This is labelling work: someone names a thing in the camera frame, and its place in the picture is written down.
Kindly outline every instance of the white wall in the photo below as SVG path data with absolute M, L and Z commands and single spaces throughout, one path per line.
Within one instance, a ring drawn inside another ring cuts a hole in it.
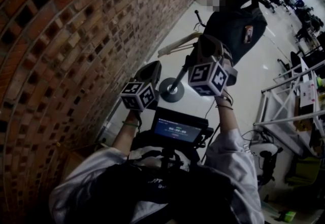
M 306 5 L 313 7 L 314 12 L 312 14 L 318 16 L 323 23 L 325 23 L 325 4 L 322 2 L 322 0 L 303 0 Z

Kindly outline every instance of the brick wall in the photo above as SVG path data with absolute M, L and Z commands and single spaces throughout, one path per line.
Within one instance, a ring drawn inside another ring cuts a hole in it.
M 94 140 L 124 83 L 189 0 L 0 0 L 0 215 L 57 184 L 56 143 Z

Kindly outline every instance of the cable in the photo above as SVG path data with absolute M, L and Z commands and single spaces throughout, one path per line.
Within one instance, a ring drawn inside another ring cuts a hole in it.
M 211 110 L 211 108 L 212 108 L 212 106 L 213 106 L 214 102 L 215 102 L 215 100 L 213 100 L 213 102 L 212 102 L 212 104 L 211 104 L 211 106 L 210 106 L 210 108 L 209 108 L 208 112 L 205 114 L 205 117 L 204 117 L 204 119 L 206 119 L 206 118 L 207 118 L 207 115 L 208 115 L 208 113 L 210 112 L 210 110 Z
M 230 104 L 233 105 L 234 103 L 233 97 L 226 90 L 224 90 L 224 92 L 231 98 L 232 101 L 230 102 Z
M 217 133 L 217 131 L 218 131 L 219 128 L 220 128 L 220 124 L 217 126 L 217 128 L 215 129 L 213 135 L 211 136 L 211 138 L 210 138 L 210 140 L 209 140 L 209 143 L 208 143 L 208 145 L 207 145 L 207 149 L 208 149 L 208 147 L 211 145 L 212 140 L 213 140 L 213 137 L 214 137 L 214 135 Z M 205 151 L 205 153 L 204 153 L 204 155 L 203 155 L 203 157 L 202 157 L 202 160 L 201 160 L 202 163 L 203 163 L 204 158 L 205 158 L 206 156 L 207 156 L 207 150 Z
M 140 114 L 138 111 L 133 111 L 134 113 L 134 116 L 136 117 L 136 119 L 139 121 L 139 126 L 138 126 L 138 132 L 136 134 L 136 136 L 140 133 L 140 129 L 141 129 L 141 126 L 142 126 L 142 120 L 141 120 L 141 117 L 140 117 Z
M 262 132 L 261 131 L 259 131 L 259 130 L 250 130 L 250 131 L 247 131 L 245 134 L 243 134 L 242 135 L 242 139 L 244 139 L 245 141 L 248 141 L 249 142 L 249 147 L 250 147 L 250 145 L 252 144 L 252 141 L 253 141 L 253 139 L 251 139 L 251 140 L 248 140 L 248 139 L 245 139 L 245 138 L 243 138 L 243 136 L 245 136 L 246 134 L 248 134 L 248 133 L 250 133 L 250 132 L 257 132 L 257 133 L 259 133 L 260 135 L 262 135 Z
M 234 110 L 234 109 L 231 108 L 231 107 L 223 106 L 223 105 L 217 105 L 216 108 L 229 108 L 230 110 Z

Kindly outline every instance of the wrist strap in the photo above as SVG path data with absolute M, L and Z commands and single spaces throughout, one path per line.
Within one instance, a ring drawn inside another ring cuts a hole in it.
M 220 98 L 222 100 L 225 100 L 225 101 L 228 101 L 230 105 L 232 105 L 232 101 L 230 100 L 230 98 L 224 96 L 224 95 L 221 95 L 221 96 L 218 96 L 217 98 Z
M 123 124 L 126 124 L 126 125 L 131 125 L 131 126 L 134 126 L 134 127 L 139 127 L 137 124 L 133 124 L 133 123 L 127 123 L 125 121 L 122 121 Z

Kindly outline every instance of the metal rod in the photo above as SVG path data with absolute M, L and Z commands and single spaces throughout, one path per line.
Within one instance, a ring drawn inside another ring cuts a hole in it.
M 313 113 L 301 115 L 301 116 L 294 116 L 290 118 L 283 118 L 283 119 L 277 119 L 277 120 L 272 120 L 272 121 L 266 121 L 266 122 L 255 122 L 253 125 L 268 125 L 268 124 L 277 124 L 277 123 L 286 123 L 290 121 L 296 121 L 296 120 L 303 120 L 307 118 L 312 118 L 314 116 L 321 116 L 325 115 L 325 110 L 319 110 Z
M 186 47 L 186 46 L 192 46 L 193 47 L 193 43 L 181 45 L 181 46 L 179 46 L 179 48 L 183 48 L 183 47 Z
M 287 102 L 289 101 L 291 95 L 293 94 L 295 88 L 297 87 L 299 81 L 300 81 L 300 77 L 296 80 L 296 82 L 295 82 L 294 86 L 292 87 L 292 89 L 291 89 L 289 95 L 286 97 L 285 101 L 282 103 L 280 109 L 279 109 L 278 112 L 275 114 L 275 116 L 272 118 L 272 120 L 275 120 L 275 119 L 278 117 L 278 115 L 281 113 L 282 109 L 285 107 L 285 105 L 286 105 Z
M 265 92 L 265 91 L 268 91 L 268 90 L 270 90 L 270 89 L 273 89 L 273 88 L 276 88 L 276 87 L 282 86 L 282 85 L 284 85 L 284 84 L 286 84 L 286 83 L 288 83 L 288 82 L 291 82 L 292 80 L 295 80 L 295 79 L 297 79 L 298 77 L 303 76 L 303 75 L 309 73 L 310 71 L 313 71 L 314 69 L 316 69 L 316 68 L 318 68 L 318 67 L 320 67 L 320 66 L 323 66 L 323 65 L 325 65 L 325 60 L 321 61 L 320 63 L 314 65 L 314 66 L 311 67 L 310 69 L 308 69 L 308 70 L 306 70 L 306 71 L 304 71 L 304 72 L 301 72 L 301 73 L 299 73 L 299 74 L 297 74 L 297 75 L 295 75 L 295 76 L 293 76 L 293 77 L 291 77 L 291 78 L 289 78 L 289 79 L 287 79 L 287 80 L 284 80 L 284 81 L 282 81 L 282 82 L 280 82 L 280 83 L 278 83 L 278 84 L 275 84 L 275 85 L 272 86 L 272 87 L 269 87 L 269 88 L 263 89 L 263 90 L 262 90 L 262 93 Z
M 184 48 L 175 49 L 175 50 L 170 51 L 170 53 L 167 54 L 167 55 L 170 55 L 170 54 L 172 54 L 174 52 L 178 52 L 178 51 L 188 50 L 188 49 L 191 49 L 191 48 L 193 48 L 193 46 L 188 46 L 188 47 L 184 47 Z
M 321 125 L 321 123 L 319 122 L 318 118 L 316 116 L 313 117 L 314 118 L 314 122 L 320 132 L 320 135 L 324 138 L 325 136 L 325 133 L 324 133 L 324 128 L 323 126 Z
M 276 94 L 278 95 L 278 94 L 281 94 L 281 93 L 283 93 L 283 92 L 287 92 L 288 90 L 290 90 L 291 88 L 286 88 L 286 89 L 284 89 L 284 90 L 282 90 L 282 91 L 279 91 L 279 92 L 277 92 Z
M 299 64 L 299 65 L 295 66 L 294 68 L 292 68 L 291 70 L 289 70 L 289 71 L 287 71 L 287 72 L 285 72 L 285 73 L 279 75 L 278 77 L 274 78 L 274 80 L 279 79 L 279 78 L 282 78 L 284 75 L 287 75 L 287 74 L 289 74 L 290 72 L 292 72 L 293 70 L 298 69 L 298 68 L 300 68 L 300 67 L 301 67 L 301 64 Z
M 171 86 L 169 93 L 174 92 L 175 88 L 178 86 L 182 78 L 185 76 L 187 72 L 187 68 L 183 67 L 180 73 L 177 75 L 177 78 L 175 79 L 173 85 Z

